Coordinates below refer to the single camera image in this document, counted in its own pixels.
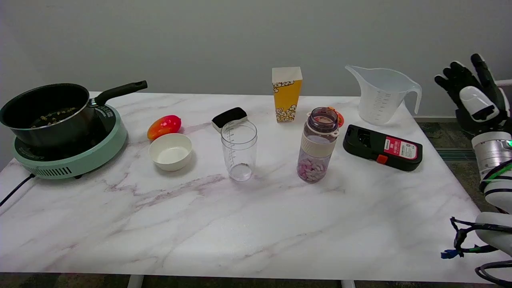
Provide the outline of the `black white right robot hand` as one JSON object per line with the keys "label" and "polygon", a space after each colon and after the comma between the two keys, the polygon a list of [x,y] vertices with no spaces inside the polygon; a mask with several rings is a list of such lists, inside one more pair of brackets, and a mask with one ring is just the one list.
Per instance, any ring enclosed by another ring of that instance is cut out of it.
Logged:
{"label": "black white right robot hand", "polygon": [[495,83],[484,58],[475,53],[470,60],[476,75],[459,61],[453,61],[434,77],[435,83],[457,106],[456,120],[468,139],[487,132],[510,134],[510,100]]}

